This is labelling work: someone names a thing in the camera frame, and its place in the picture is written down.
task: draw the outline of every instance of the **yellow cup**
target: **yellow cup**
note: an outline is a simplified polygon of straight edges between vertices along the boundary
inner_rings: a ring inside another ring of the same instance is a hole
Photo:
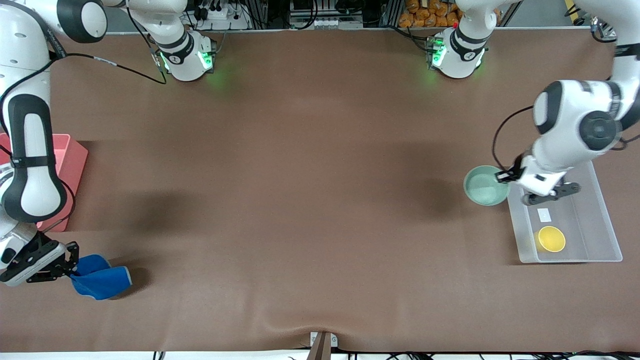
[[[539,252],[559,252],[564,249],[566,239],[558,228],[545,226],[533,235]]]

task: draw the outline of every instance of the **yellow tape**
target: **yellow tape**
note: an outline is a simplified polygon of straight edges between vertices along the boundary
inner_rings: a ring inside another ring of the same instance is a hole
[[[575,4],[573,3],[573,0],[564,0],[564,3],[566,4],[566,9],[567,10],[571,10]],[[578,13],[574,13],[571,16],[569,16],[569,18],[571,19],[571,22],[575,22],[576,19],[578,19]]]

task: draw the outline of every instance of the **blue object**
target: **blue object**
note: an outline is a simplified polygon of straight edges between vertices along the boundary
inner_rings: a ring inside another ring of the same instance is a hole
[[[98,254],[80,258],[76,272],[78,275],[69,277],[78,294],[95,300],[117,296],[132,284],[126,266],[112,268],[109,262]]]

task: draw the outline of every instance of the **light green bowl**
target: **light green bowl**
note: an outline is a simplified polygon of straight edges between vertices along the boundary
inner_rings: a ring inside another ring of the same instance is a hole
[[[509,185],[498,183],[495,174],[497,167],[483,165],[473,168],[465,176],[465,193],[471,201],[484,206],[500,204],[507,198]]]

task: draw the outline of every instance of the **sticker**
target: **sticker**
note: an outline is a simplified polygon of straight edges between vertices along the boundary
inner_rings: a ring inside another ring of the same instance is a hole
[[[551,222],[551,215],[547,208],[538,209],[538,217],[540,217],[540,222]]]

